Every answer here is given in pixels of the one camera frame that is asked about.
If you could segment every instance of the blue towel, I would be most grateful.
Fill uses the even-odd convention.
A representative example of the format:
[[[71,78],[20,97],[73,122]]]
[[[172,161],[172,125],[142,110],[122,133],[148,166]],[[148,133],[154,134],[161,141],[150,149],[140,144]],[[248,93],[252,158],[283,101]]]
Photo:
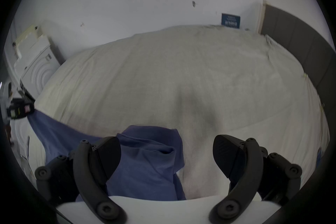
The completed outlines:
[[[57,155],[68,155],[79,141],[90,143],[99,137],[78,132],[35,110],[29,123],[46,151],[46,164]],[[176,172],[184,166],[183,144],[176,129],[129,126],[117,134],[121,146],[119,166],[107,181],[109,196],[144,200],[185,200]]]

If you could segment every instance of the white appliance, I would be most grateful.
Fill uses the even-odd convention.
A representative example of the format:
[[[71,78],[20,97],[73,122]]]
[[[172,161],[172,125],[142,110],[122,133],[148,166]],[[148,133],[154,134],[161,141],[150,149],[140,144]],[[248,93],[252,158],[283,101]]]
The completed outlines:
[[[41,35],[37,42],[25,51],[14,64],[25,90],[36,99],[53,73],[60,67],[46,36]]]

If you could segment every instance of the padded headboard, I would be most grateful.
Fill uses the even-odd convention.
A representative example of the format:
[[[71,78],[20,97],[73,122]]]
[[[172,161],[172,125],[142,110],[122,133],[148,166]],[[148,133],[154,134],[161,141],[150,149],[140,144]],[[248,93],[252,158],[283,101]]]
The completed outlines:
[[[327,41],[297,17],[263,6],[261,34],[267,34],[292,53],[317,89],[327,117],[330,140],[336,138],[336,54]]]
[[[333,183],[330,181],[330,170],[334,169],[336,151],[336,54],[325,39],[308,24],[265,2],[258,32],[272,37],[299,60],[317,89],[330,130],[327,149],[309,180],[286,205],[263,224],[285,223],[288,216],[305,214],[304,205],[321,200],[321,186],[326,182]]]

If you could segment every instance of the white bedsheet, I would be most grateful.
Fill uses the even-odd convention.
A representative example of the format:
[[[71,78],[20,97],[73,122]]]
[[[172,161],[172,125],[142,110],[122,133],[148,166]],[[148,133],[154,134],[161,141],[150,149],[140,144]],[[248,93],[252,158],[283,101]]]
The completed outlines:
[[[176,128],[187,199],[228,192],[212,156],[218,134],[254,137],[299,164],[301,185],[329,141],[300,63],[270,38],[221,26],[171,27],[85,50],[57,70],[35,107],[99,137],[129,125]]]

